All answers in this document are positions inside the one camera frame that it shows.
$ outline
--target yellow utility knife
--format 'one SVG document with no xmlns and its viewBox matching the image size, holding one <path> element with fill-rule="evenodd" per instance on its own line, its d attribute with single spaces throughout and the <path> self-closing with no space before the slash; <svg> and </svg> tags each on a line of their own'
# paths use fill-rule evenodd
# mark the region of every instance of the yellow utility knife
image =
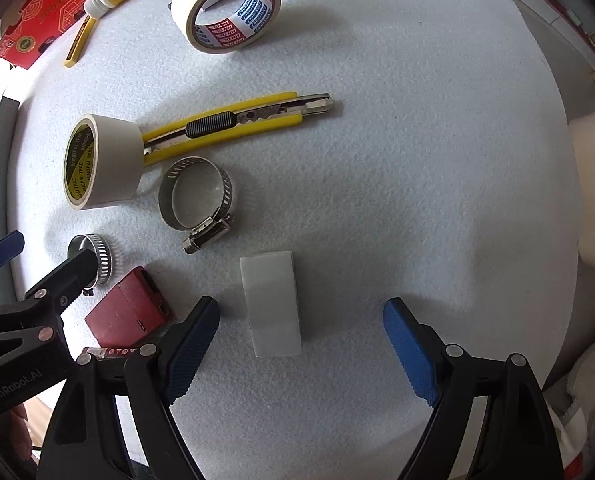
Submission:
<svg viewBox="0 0 595 480">
<path fill-rule="evenodd" d="M 333 107 L 329 94 L 269 95 L 197 114 L 144 134 L 144 165 L 225 140 L 296 126 L 305 115 Z"/>
</svg>

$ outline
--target roll of masking tape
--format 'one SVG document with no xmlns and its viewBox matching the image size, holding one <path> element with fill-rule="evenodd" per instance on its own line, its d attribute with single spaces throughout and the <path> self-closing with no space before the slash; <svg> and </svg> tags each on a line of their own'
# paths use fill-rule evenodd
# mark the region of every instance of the roll of masking tape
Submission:
<svg viewBox="0 0 595 480">
<path fill-rule="evenodd" d="M 224 54 L 257 40 L 280 10 L 280 0 L 244 0 L 230 17 L 210 25 L 196 25 L 207 0 L 171 0 L 171 15 L 184 37 L 209 54 Z"/>
<path fill-rule="evenodd" d="M 73 209 L 92 209 L 129 200 L 144 164 L 142 133 L 136 124 L 87 114 L 71 133 L 63 184 Z"/>
</svg>

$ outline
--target white eraser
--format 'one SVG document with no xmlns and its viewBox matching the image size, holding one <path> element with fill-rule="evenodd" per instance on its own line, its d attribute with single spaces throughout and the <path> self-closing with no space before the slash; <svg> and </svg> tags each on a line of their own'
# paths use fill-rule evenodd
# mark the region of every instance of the white eraser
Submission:
<svg viewBox="0 0 595 480">
<path fill-rule="evenodd" d="M 256 357 L 302 354 L 291 251 L 240 258 Z"/>
</svg>

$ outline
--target white tablecloth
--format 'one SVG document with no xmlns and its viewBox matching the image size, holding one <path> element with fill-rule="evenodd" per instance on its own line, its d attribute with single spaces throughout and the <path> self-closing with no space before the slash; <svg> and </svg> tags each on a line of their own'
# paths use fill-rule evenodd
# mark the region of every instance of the white tablecloth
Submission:
<svg viewBox="0 0 595 480">
<path fill-rule="evenodd" d="M 26 237 L 18 293 L 65 257 L 78 233 L 110 241 L 118 272 L 64 313 L 72 354 L 95 345 L 84 316 L 133 266 L 178 316 L 215 297 L 222 322 L 172 410 L 207 479 L 396 478 L 428 420 L 392 351 L 383 304 L 472 355 L 522 352 L 543 381 L 564 338 L 581 199 L 562 102 L 510 0 L 283 0 L 260 41 L 201 54 L 170 0 L 105 16 L 82 60 L 62 60 L 77 27 L 11 84 L 22 105 L 10 161 L 9 228 Z M 181 249 L 157 204 L 168 162 L 132 202 L 76 212 L 62 191 L 68 135 L 84 113 L 143 132 L 193 112 L 280 91 L 330 92 L 335 111 L 222 144 L 233 232 Z M 294 252 L 304 352 L 256 359 L 240 256 Z M 54 402 L 56 390 L 45 394 Z M 141 451 L 127 422 L 127 445 Z"/>
</svg>

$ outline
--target metal rivet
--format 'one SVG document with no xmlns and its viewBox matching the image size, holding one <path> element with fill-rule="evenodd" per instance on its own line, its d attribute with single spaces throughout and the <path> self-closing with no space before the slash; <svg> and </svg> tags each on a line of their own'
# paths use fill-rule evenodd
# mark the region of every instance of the metal rivet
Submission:
<svg viewBox="0 0 595 480">
<path fill-rule="evenodd" d="M 40 332 L 38 332 L 38 339 L 40 341 L 48 341 L 53 337 L 53 329 L 50 326 L 44 327 Z"/>
<path fill-rule="evenodd" d="M 461 357 L 464 353 L 462 346 L 459 345 L 448 345 L 446 351 L 449 357 Z"/>
<path fill-rule="evenodd" d="M 524 366 L 527 363 L 527 359 L 521 354 L 513 354 L 511 356 L 511 362 L 516 366 Z"/>
<path fill-rule="evenodd" d="M 78 358 L 76 359 L 76 363 L 78 363 L 80 366 L 84 366 L 85 364 L 88 364 L 90 361 L 91 354 L 89 353 L 79 354 Z"/>
<path fill-rule="evenodd" d="M 140 355 L 144 357 L 149 357 L 149 355 L 153 355 L 156 353 L 158 348 L 153 343 L 147 343 L 140 347 Z"/>
</svg>

